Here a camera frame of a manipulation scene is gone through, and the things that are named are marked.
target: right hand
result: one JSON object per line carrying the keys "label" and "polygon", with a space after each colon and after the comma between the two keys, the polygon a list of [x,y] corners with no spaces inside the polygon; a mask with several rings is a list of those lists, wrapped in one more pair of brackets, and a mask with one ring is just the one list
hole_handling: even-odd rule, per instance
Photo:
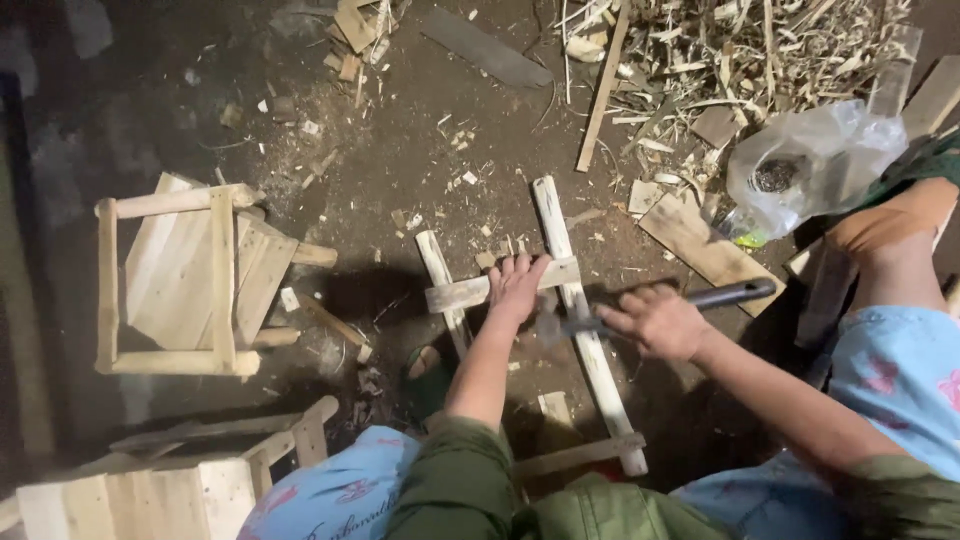
{"label": "right hand", "polygon": [[598,306],[597,315],[611,329],[633,339],[642,355],[677,362],[693,359],[717,330],[672,287],[642,287],[620,297],[623,311]]}

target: forearm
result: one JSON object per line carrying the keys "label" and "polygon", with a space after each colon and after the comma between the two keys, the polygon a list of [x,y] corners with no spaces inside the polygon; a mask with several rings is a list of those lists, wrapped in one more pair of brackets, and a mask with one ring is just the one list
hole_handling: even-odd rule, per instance
{"label": "forearm", "polygon": [[719,331],[705,339],[700,351],[695,364],[818,464],[848,471],[875,455],[907,455],[860,415]]}
{"label": "forearm", "polygon": [[446,393],[447,415],[479,420],[499,430],[507,397],[507,362],[516,331],[517,325],[507,318],[494,314],[487,318],[453,376]]}

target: green jacket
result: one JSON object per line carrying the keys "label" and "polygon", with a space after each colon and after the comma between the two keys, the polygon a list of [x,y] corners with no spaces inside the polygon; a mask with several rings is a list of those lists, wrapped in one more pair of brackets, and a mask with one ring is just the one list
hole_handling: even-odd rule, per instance
{"label": "green jacket", "polygon": [[[727,540],[724,525],[680,501],[632,484],[579,479],[522,507],[510,449],[493,431],[446,419],[426,439],[400,488],[388,540]],[[838,488],[860,524],[857,538],[960,538],[960,484],[923,463],[884,456],[860,464]]]}

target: hand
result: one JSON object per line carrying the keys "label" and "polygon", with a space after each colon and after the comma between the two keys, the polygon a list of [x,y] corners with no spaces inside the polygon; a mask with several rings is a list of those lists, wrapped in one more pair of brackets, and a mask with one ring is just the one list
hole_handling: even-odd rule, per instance
{"label": "hand", "polygon": [[553,260],[549,255],[537,258],[530,265],[530,256],[522,254],[516,258],[503,259],[503,270],[497,267],[490,270],[490,315],[502,318],[519,327],[534,310],[537,301],[537,285]]}
{"label": "hand", "polygon": [[610,328],[632,338],[642,355],[690,361],[707,336],[716,332],[696,307],[664,284],[625,294],[620,306],[625,312],[599,306],[597,315]]}

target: dirt floor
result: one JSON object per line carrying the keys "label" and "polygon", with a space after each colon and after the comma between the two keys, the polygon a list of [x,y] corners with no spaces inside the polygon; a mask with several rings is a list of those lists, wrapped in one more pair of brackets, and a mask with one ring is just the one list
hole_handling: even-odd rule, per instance
{"label": "dirt floor", "polygon": [[[473,23],[480,29],[562,77],[559,46],[542,30],[554,18],[553,4],[535,2],[436,5],[463,16],[476,9]],[[332,452],[363,429],[351,421],[358,400],[372,412],[365,425],[408,428],[398,388],[407,356],[438,340],[444,353],[453,355],[443,319],[426,312],[422,291],[428,277],[415,234],[436,232],[455,280],[478,275],[474,256],[497,251],[507,236],[515,248],[523,238],[528,250],[541,252],[543,236],[528,183],[547,174],[556,179],[565,215],[607,211],[570,234],[589,292],[662,278],[675,278],[681,287],[708,286],[680,260],[667,260],[656,241],[612,206],[627,202],[630,183],[640,175],[635,162],[614,162],[598,147],[590,171],[573,172],[595,80],[586,70],[575,75],[590,85],[573,88],[572,105],[554,103],[547,110],[553,88],[504,86],[421,35],[420,24],[434,4],[415,1],[379,69],[367,70],[357,109],[355,85],[338,86],[324,66],[329,49],[324,24],[304,19],[283,29],[293,31],[288,37],[270,26],[273,11],[284,4],[280,0],[104,4],[113,43],[87,60],[75,53],[58,4],[18,2],[11,17],[4,17],[25,29],[36,62],[36,92],[25,110],[36,193],[29,237],[60,447],[70,451],[71,460],[97,456],[105,443],[147,426],[165,427],[184,417],[303,410],[323,394],[341,403],[328,424]],[[916,20],[927,31],[918,72],[939,56],[960,52],[953,35],[960,20],[956,3],[922,3]],[[268,86],[292,97],[299,120],[316,122],[320,132],[286,127],[260,112],[257,104],[271,101]],[[219,121],[228,103],[244,110],[244,125],[236,130]],[[451,140],[460,131],[475,138],[457,150]],[[608,125],[601,138],[618,156],[629,132],[629,126]],[[323,180],[302,189],[310,162],[334,148],[338,158]],[[381,394],[360,392],[352,345],[319,328],[302,310],[286,313],[282,307],[274,309],[270,324],[290,324],[304,334],[297,345],[266,354],[260,372],[247,381],[103,376],[93,370],[93,205],[102,197],[151,192],[161,171],[216,185],[218,166],[228,182],[267,193],[268,223],[340,252],[333,270],[292,267],[285,284],[319,293],[328,310],[370,338]],[[448,187],[468,170],[478,183]],[[625,181],[611,185],[617,171]],[[422,225],[399,231],[390,216],[395,209],[408,218],[420,214]],[[481,233],[485,225],[493,230],[490,237]],[[121,258],[135,233],[135,223],[121,223]],[[786,279],[781,265],[798,243],[810,240],[809,234],[799,235],[752,255]],[[953,227],[943,245],[958,244],[960,231]],[[960,271],[957,253],[940,250],[938,270],[944,276]],[[791,343],[803,294],[791,284],[756,320],[735,307],[715,310],[708,319],[766,359],[801,373],[809,358]],[[475,328],[482,317],[480,310],[470,314]],[[749,413],[695,369],[643,360],[620,344],[607,346],[630,418],[647,439],[651,475],[644,482],[677,487],[756,463],[776,448]],[[539,428],[537,396],[547,392],[566,393],[585,440],[606,436],[570,343],[547,351],[524,334],[512,361],[519,368],[509,376],[504,425],[517,456],[536,451],[528,435]]]}

